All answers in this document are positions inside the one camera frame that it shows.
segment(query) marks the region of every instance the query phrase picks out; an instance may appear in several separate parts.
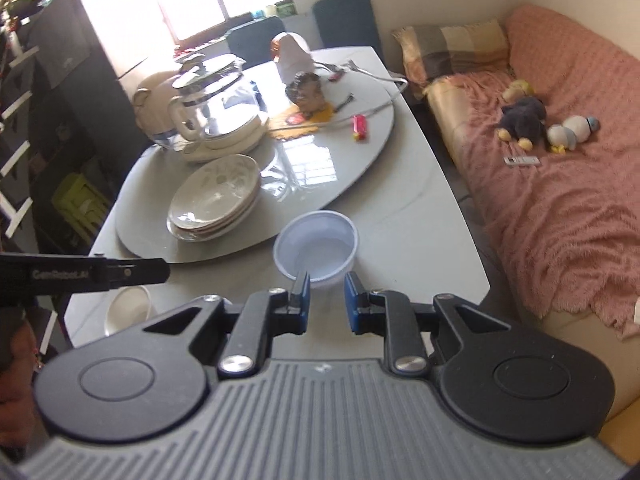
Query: metal screw head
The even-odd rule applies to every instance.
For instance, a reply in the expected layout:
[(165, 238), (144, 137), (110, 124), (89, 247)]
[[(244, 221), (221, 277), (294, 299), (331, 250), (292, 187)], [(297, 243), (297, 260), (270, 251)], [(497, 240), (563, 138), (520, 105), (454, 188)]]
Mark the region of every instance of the metal screw head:
[(239, 374), (249, 370), (254, 365), (254, 360), (246, 355), (231, 355), (225, 357), (218, 365), (223, 372)]
[(427, 367), (424, 357), (417, 355), (406, 355), (396, 360), (396, 370), (399, 372), (421, 372)]

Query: white plush toy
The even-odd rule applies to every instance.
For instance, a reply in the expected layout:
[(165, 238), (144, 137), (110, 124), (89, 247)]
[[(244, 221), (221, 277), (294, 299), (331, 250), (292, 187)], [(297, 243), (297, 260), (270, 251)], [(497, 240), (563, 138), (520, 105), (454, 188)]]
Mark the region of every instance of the white plush toy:
[(600, 121), (595, 117), (574, 115), (562, 124), (554, 124), (546, 131), (546, 138), (554, 153), (575, 150), (580, 142), (585, 142), (593, 132), (600, 129)]

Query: stuffed animal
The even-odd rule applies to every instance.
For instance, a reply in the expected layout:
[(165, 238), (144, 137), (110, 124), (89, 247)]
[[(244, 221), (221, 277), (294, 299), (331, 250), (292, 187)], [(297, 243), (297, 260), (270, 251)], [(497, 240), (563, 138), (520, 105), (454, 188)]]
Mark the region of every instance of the stuffed animal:
[(513, 105), (523, 97), (531, 97), (532, 95), (535, 95), (533, 86), (524, 79), (517, 79), (502, 93), (502, 98), (508, 105)]
[(600, 129), (600, 121), (595, 117), (574, 115), (562, 124), (554, 124), (546, 131), (550, 149), (554, 153), (575, 150), (580, 142), (585, 142), (593, 132)]
[(289, 101), (298, 105), (306, 120), (326, 107), (320, 76), (314, 72), (298, 72), (285, 93)]
[(545, 135), (546, 108), (540, 99), (525, 97), (510, 106), (502, 107), (502, 118), (495, 131), (500, 140), (518, 140), (528, 152)]

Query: beige kettle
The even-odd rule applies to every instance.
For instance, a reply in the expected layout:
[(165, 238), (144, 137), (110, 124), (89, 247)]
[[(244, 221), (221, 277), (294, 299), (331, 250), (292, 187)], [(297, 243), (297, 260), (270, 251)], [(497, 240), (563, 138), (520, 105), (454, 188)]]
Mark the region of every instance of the beige kettle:
[(176, 133), (168, 105), (177, 96), (172, 84), (179, 75), (179, 70), (156, 72), (140, 82), (131, 99), (138, 127), (153, 142)]

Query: chair backrest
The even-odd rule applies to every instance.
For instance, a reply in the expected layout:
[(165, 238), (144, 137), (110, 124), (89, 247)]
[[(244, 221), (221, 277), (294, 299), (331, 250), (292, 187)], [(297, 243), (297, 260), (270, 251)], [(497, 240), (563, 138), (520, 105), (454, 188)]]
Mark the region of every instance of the chair backrest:
[(232, 28), (226, 42), (232, 54), (246, 61), (244, 68), (251, 68), (271, 61), (271, 40), (284, 31), (282, 20), (270, 16)]
[(312, 12), (325, 47), (368, 45), (384, 60), (371, 0), (319, 0)]

